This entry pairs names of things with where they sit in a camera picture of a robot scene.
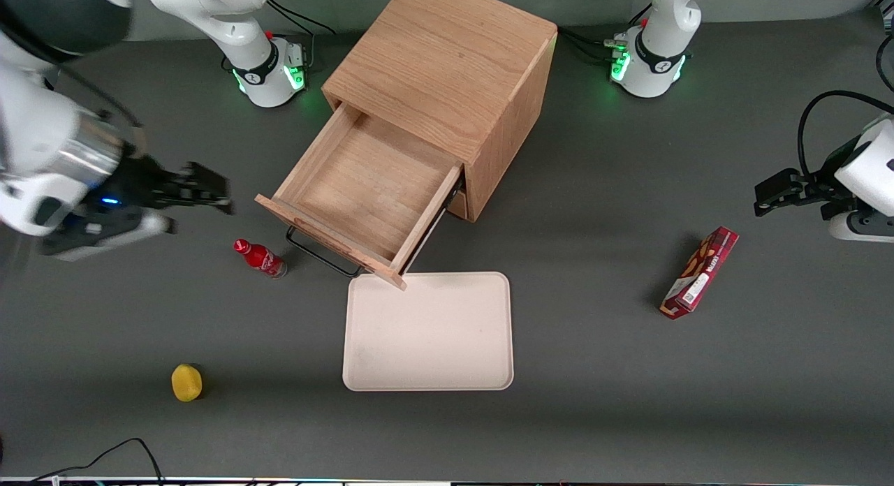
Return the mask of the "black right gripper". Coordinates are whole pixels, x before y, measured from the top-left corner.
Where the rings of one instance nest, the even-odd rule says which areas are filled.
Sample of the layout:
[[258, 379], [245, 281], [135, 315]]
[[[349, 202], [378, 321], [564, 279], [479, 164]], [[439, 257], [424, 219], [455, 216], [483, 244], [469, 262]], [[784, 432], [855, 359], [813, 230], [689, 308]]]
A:
[[204, 165], [188, 162], [179, 174], [150, 157], [125, 157], [82, 201], [84, 225], [168, 225], [160, 210], [208, 206], [234, 215], [229, 181]]

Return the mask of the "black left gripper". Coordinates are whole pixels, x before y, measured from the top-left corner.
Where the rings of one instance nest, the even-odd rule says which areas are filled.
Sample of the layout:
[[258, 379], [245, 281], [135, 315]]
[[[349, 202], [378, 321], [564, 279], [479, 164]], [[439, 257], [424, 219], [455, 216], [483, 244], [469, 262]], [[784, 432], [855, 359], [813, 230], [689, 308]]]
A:
[[795, 168], [785, 168], [757, 184], [754, 187], [754, 216], [761, 218], [776, 209], [814, 203], [823, 203], [821, 216], [824, 221], [849, 212], [867, 214], [869, 205], [835, 177], [843, 165], [856, 157], [859, 140], [859, 136], [847, 140], [830, 153], [820, 168], [811, 172], [808, 170], [804, 138], [799, 136], [798, 161], [802, 175]]

